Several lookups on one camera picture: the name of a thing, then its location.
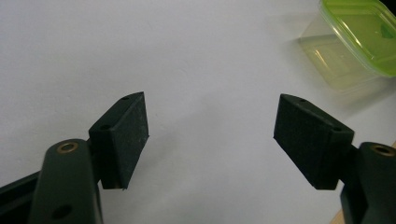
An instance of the white table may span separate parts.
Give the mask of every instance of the white table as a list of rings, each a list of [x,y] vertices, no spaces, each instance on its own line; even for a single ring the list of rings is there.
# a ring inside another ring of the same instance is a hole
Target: white table
[[[123,95],[146,94],[150,139],[127,190],[101,190],[110,223],[328,223],[273,139],[282,92],[363,141],[395,140],[393,87],[340,101],[297,38],[316,0],[2,1],[0,185],[38,171],[51,145],[88,138]]]

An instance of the plastic container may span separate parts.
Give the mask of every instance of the plastic container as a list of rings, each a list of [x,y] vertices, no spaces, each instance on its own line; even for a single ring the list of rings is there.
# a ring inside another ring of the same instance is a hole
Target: plastic container
[[[340,91],[396,77],[396,18],[377,0],[321,0],[300,44]]]

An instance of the brass rivet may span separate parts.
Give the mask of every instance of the brass rivet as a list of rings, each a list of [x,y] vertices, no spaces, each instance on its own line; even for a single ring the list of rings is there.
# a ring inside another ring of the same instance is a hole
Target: brass rivet
[[[371,146],[371,149],[374,152],[386,157],[394,157],[396,155],[395,149],[391,147]]]
[[[78,148],[78,143],[67,142],[67,143],[63,143],[60,146],[58,146],[58,148],[56,150],[58,151],[58,153],[65,154],[65,153],[72,152],[72,151],[76,150],[77,148]]]

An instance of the green lid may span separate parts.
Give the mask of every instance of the green lid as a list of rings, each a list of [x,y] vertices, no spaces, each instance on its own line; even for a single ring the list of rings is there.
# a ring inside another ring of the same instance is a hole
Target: green lid
[[[396,77],[396,18],[378,0],[321,0],[322,16],[374,73]]]

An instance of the clamp jaw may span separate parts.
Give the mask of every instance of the clamp jaw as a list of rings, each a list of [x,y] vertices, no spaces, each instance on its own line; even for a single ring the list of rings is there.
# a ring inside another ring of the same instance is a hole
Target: clamp jaw
[[[53,145],[41,171],[0,188],[0,222],[103,223],[98,181],[127,189],[149,138],[144,93],[119,99],[89,134]]]
[[[396,223],[396,149],[351,145],[354,132],[305,99],[281,94],[274,138],[315,189],[344,182],[346,224]]]

